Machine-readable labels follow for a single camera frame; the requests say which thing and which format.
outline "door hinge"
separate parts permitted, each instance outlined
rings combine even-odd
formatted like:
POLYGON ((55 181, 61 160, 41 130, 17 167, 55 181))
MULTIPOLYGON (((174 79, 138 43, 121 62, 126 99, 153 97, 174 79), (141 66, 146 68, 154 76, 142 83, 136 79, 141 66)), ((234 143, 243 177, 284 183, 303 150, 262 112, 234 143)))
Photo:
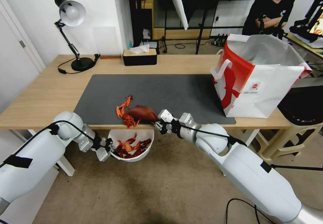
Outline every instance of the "door hinge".
POLYGON ((23 41, 19 41, 19 43, 20 43, 20 45, 21 45, 23 48, 25 48, 25 47, 26 47, 26 45, 24 44, 24 42, 23 42, 23 41))

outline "tissue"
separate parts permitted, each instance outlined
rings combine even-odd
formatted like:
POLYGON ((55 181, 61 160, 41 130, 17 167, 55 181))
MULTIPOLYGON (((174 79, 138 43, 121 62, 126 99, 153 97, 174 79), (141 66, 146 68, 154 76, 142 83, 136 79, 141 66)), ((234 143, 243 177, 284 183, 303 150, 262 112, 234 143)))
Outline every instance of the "tissue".
POLYGON ((145 52, 149 52, 149 44, 145 44, 145 45, 142 45, 142 46, 130 48, 130 52, 131 53, 145 53, 145 52))

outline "white plastic bowl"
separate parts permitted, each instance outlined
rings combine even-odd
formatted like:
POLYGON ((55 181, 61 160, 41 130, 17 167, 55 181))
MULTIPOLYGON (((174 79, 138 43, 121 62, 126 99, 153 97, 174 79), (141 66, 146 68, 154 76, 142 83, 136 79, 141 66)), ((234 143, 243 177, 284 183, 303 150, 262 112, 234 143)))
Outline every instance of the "white plastic bowl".
POLYGON ((150 129, 150 130, 133 130, 133 129, 111 130, 109 132, 108 138, 112 139, 113 145, 116 148, 117 146, 119 146, 118 140, 125 142, 129 138, 133 138, 135 136, 135 133, 137 133, 136 141, 133 144, 131 144, 131 146, 135 146, 139 141, 144 141, 144 140, 147 140, 148 138, 151 139, 151 143, 149 144, 148 148, 142 154, 138 155, 137 157, 133 157, 133 158, 120 158, 119 156, 113 154, 113 152, 110 152, 111 155, 114 156, 118 160, 122 160, 122 161, 126 161, 126 162, 137 162, 139 160, 142 160, 144 157, 146 157, 146 155, 150 151, 152 142, 154 141, 155 132, 153 129, 150 129))

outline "black t-shirt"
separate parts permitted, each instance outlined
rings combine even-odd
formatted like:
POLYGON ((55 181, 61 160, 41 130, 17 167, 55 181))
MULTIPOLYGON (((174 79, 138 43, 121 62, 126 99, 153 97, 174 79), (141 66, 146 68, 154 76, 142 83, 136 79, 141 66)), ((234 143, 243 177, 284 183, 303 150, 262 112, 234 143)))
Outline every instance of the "black t-shirt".
MULTIPOLYGON (((249 15, 242 29, 243 35, 259 34, 259 28, 255 20, 259 18, 260 14, 266 15, 270 19, 283 16, 287 13, 287 17, 283 22, 287 22, 290 12, 293 8, 293 0, 281 0, 276 4, 273 0, 255 0, 252 4, 249 15)), ((264 34, 271 34, 275 27, 269 27, 263 30, 264 34)))

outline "gray desk mat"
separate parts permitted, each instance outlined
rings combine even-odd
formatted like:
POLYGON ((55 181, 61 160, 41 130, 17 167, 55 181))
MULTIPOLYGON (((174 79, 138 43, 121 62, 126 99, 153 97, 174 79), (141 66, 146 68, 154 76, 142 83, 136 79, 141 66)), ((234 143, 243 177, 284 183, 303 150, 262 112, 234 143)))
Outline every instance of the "gray desk mat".
POLYGON ((126 96, 133 95, 130 108, 149 106, 156 114, 167 109, 177 118, 188 112, 201 124, 235 124, 234 118, 225 116, 211 77, 210 74, 96 74, 74 112, 87 124, 122 124, 115 109, 126 96))

